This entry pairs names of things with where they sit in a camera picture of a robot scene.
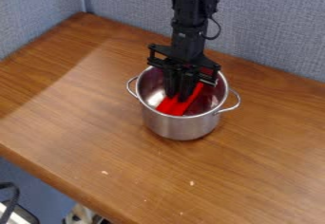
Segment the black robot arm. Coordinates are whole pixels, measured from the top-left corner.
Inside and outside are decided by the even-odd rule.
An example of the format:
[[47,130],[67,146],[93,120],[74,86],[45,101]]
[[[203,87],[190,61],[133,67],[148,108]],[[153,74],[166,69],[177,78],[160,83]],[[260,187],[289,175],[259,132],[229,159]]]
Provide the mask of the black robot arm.
[[172,45],[152,44],[148,64],[160,68],[164,75],[166,96],[178,97],[184,103],[194,93],[200,82],[216,86],[221,65],[205,55],[209,20],[217,24],[213,15],[217,13],[220,0],[172,0],[174,16],[172,19]]

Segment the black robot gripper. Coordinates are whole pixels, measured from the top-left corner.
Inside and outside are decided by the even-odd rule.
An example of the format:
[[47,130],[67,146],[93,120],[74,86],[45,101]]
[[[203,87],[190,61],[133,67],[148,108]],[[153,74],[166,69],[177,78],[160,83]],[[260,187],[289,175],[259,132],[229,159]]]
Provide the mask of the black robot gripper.
[[193,94],[198,83],[217,85],[221,65],[211,60],[204,51],[208,40],[208,26],[196,28],[174,28],[172,45],[152,44],[148,64],[164,71],[164,88],[169,98],[180,92],[184,103]]

